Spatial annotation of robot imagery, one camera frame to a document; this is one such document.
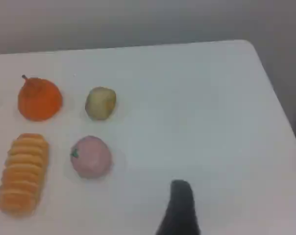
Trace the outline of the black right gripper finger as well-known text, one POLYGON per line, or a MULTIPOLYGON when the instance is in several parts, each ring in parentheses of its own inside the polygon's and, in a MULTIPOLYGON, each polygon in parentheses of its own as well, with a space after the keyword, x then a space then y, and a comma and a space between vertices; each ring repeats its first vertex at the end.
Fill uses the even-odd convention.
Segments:
POLYGON ((200 235, 192 188, 187 181, 173 180, 165 215, 157 235, 200 235))

